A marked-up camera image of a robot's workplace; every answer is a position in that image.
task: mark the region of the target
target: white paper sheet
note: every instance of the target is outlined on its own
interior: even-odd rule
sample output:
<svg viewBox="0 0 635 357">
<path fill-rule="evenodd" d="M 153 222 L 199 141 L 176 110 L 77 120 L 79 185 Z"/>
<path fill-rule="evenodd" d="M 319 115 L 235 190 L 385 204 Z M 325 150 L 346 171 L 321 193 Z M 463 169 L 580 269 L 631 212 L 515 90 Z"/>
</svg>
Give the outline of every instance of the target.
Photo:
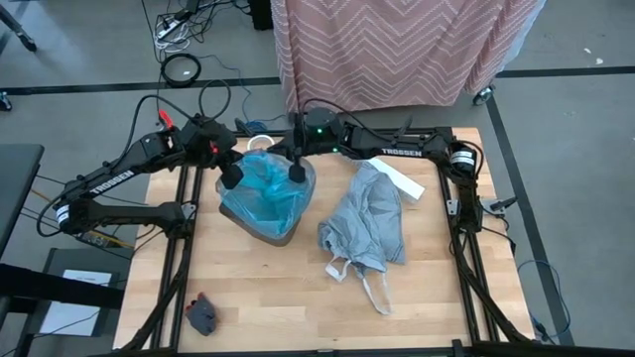
<svg viewBox="0 0 635 357">
<path fill-rule="evenodd" d="M 112 274 L 67 269 L 63 272 L 63 276 L 67 279 L 106 286 L 110 282 Z M 99 310 L 100 307 L 96 306 L 53 301 L 49 306 L 44 322 L 42 322 L 40 333 L 52 333 L 61 327 L 87 318 L 86 321 L 62 328 L 55 334 L 91 336 L 99 316 Z"/>
</svg>

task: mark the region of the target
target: blue plastic bag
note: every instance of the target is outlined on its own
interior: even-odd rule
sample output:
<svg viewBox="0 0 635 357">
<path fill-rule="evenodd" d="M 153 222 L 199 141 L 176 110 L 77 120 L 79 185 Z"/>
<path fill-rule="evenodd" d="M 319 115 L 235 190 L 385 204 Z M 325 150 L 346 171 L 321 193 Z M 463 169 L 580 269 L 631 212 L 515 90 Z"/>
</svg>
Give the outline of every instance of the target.
<svg viewBox="0 0 635 357">
<path fill-rule="evenodd" d="M 285 238 L 311 201 L 316 172 L 302 159 L 307 179 L 289 179 L 291 162 L 285 157 L 254 150 L 244 154 L 236 165 L 244 176 L 234 189 L 226 189 L 220 179 L 216 191 L 222 203 L 256 232 L 273 240 Z"/>
</svg>

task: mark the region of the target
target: gray floor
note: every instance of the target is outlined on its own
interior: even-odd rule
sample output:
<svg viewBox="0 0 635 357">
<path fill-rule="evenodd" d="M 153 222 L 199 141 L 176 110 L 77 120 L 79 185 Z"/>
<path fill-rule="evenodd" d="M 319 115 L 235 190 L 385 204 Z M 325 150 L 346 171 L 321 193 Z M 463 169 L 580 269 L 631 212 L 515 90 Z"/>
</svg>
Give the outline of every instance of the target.
<svg viewBox="0 0 635 357">
<path fill-rule="evenodd" d="M 40 48 L 34 55 L 10 38 L 0 54 L 0 88 L 157 80 L 159 66 L 152 55 L 139 1 L 0 3 L 13 12 L 27 6 L 21 22 Z M 167 4 L 167 0 L 148 1 L 151 18 L 165 12 Z M 635 2 L 550 1 L 523 51 L 508 68 L 633 65 L 635 48 L 630 45 L 634 33 Z M 277 74 L 273 34 L 253 31 L 250 19 L 235 10 L 220 13 L 205 43 L 192 44 L 191 52 L 216 54 L 225 64 L 241 68 L 245 77 Z M 596 64 L 597 59 L 603 63 Z M 218 77 L 235 78 L 236 73 L 221 68 L 213 59 L 205 60 L 201 78 Z M 510 78 L 498 79 L 496 84 L 496 101 L 549 260 L 562 277 L 575 343 L 635 349 L 630 338 L 635 333 L 631 301 L 635 293 L 631 284 L 635 245 L 630 239 L 635 231 L 635 103 L 631 95 L 635 74 Z M 251 89 L 250 116 L 273 117 L 283 112 L 279 86 Z M 15 110 L 0 113 L 0 142 L 43 144 L 46 152 L 41 174 L 70 179 L 119 154 L 134 106 L 147 93 L 14 96 Z M 162 91 L 190 112 L 195 111 L 195 94 L 196 89 Z M 222 118 L 229 125 L 235 117 L 242 117 L 239 98 L 245 95 L 239 87 L 233 88 L 233 94 Z M 209 110 L 219 107 L 223 97 L 222 90 L 210 90 Z M 377 127 L 394 126 L 409 114 L 414 114 L 417 126 L 478 127 L 497 190 L 503 197 L 512 195 L 488 111 L 472 107 L 470 101 L 470 96 L 462 95 L 448 108 L 393 108 L 361 116 Z M 153 130 L 153 106 L 143 109 L 138 135 Z M 284 120 L 270 125 L 273 129 L 286 127 Z M 147 181 L 134 178 L 113 194 L 141 200 Z M 35 187 L 48 194 L 60 189 L 39 180 Z M 36 197 L 30 197 L 27 205 L 42 207 Z M 517 207 L 510 211 L 509 220 L 520 264 L 532 257 Z M 133 239 L 133 229 L 121 232 L 125 239 Z M 33 221 L 21 218 L 2 262 L 39 270 L 52 247 L 83 246 L 70 238 L 42 239 Z M 553 331 L 536 270 L 527 269 L 521 278 L 531 311 Z M 20 316 L 11 315 L 5 323 L 0 332 L 0 354 L 15 346 L 22 322 Z M 34 342 L 31 355 L 103 353 L 111 341 L 112 331 L 98 338 L 47 337 Z"/>
</svg>

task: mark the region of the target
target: gray cloth bag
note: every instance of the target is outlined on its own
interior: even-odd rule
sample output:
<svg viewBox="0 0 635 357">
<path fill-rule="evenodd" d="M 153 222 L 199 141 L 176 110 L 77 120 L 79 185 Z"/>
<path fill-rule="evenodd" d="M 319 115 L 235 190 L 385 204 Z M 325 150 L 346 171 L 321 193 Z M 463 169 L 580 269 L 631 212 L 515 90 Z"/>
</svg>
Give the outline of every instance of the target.
<svg viewBox="0 0 635 357">
<path fill-rule="evenodd" d="M 335 213 L 317 227 L 319 246 L 330 251 L 333 259 L 326 272 L 341 282 L 349 265 L 355 268 L 375 309 L 389 314 L 390 295 L 386 283 L 387 263 L 406 263 L 401 231 L 401 201 L 397 187 L 384 173 L 363 163 L 353 177 L 350 188 Z M 332 262 L 345 260 L 342 272 Z M 369 270 L 382 274 L 388 310 L 377 305 L 366 281 Z"/>
</svg>

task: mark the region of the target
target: wooden tabletop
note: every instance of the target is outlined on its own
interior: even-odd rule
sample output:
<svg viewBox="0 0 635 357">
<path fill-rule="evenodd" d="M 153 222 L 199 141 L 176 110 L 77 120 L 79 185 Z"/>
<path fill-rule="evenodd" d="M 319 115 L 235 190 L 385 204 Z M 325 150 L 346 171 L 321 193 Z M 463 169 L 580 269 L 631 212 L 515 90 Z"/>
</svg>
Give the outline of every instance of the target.
<svg viewBox="0 0 635 357">
<path fill-rule="evenodd" d="M 453 132 L 459 139 L 481 143 L 477 129 Z M 246 140 L 240 140 L 237 150 L 245 146 Z M 221 215 L 215 192 L 219 171 L 205 172 L 186 301 L 204 292 L 217 308 L 218 327 L 204 337 L 184 321 L 179 351 L 446 347 L 456 338 L 468 345 L 435 165 L 427 160 L 381 158 L 426 188 L 417 203 L 403 202 L 407 263 L 388 267 L 394 312 L 384 316 L 375 311 L 354 274 L 341 284 L 326 274 L 324 267 L 331 257 L 318 247 L 318 223 L 333 213 L 355 167 L 338 155 L 308 159 L 316 169 L 317 186 L 298 231 L 283 248 L 251 237 Z M 174 200 L 178 176 L 178 171 L 152 175 L 147 202 Z M 481 196 L 496 196 L 486 163 L 478 184 Z M 483 225 L 504 232 L 494 217 L 485 216 Z M 486 231 L 478 234 L 478 242 L 492 297 L 522 333 L 533 337 L 508 242 Z M 166 247 L 167 239 L 158 236 L 134 257 L 115 347 L 130 340 L 154 306 Z M 372 284 L 378 281 L 375 278 L 371 277 Z M 481 335 L 486 336 L 480 304 L 476 308 Z M 164 342 L 169 340 L 172 315 L 171 307 Z"/>
</svg>

